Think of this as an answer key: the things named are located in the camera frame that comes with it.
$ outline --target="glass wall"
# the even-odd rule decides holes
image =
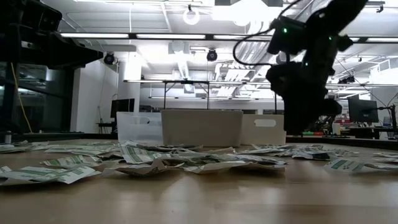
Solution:
[[[73,70],[50,70],[42,65],[0,64],[0,116],[23,133],[57,133],[70,130]]]

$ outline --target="yellow cable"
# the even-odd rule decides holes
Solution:
[[[11,69],[12,69],[12,75],[14,76],[15,89],[17,90],[18,99],[19,99],[19,103],[21,104],[22,112],[23,112],[23,114],[24,114],[26,123],[27,123],[27,125],[28,125],[28,127],[29,127],[30,133],[33,133],[32,128],[30,127],[29,120],[27,119],[27,116],[26,116],[26,114],[25,114],[25,109],[24,109],[24,105],[22,104],[21,96],[20,96],[20,94],[19,94],[19,92],[18,92],[18,82],[17,82],[17,77],[15,76],[15,70],[14,70],[14,64],[13,64],[13,63],[11,63]]]

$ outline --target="storage box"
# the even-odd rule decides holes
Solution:
[[[162,142],[162,118],[160,113],[117,112],[118,140]]]
[[[241,111],[163,110],[165,145],[239,146],[242,131]]]
[[[242,129],[243,145],[284,145],[286,143],[283,115],[245,114]]]

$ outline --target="desk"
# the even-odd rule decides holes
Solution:
[[[367,161],[378,151],[346,148],[361,153],[353,159]],[[44,159],[64,156],[69,154],[3,154],[0,166],[38,166]],[[148,178],[117,175],[71,185],[0,189],[0,218],[4,224],[396,223],[397,174],[349,175],[323,169],[325,161],[286,160],[282,176],[172,171]]]
[[[112,122],[112,123],[97,123],[98,124],[98,134],[107,134],[107,130],[106,128],[112,128],[113,132],[116,129],[116,123]]]
[[[356,138],[375,138],[380,139],[381,132],[394,132],[392,128],[377,128],[377,127],[351,127],[349,128],[350,135]]]

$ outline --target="white bin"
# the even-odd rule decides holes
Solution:
[[[155,141],[161,143],[162,117],[160,113],[117,112],[119,141]]]

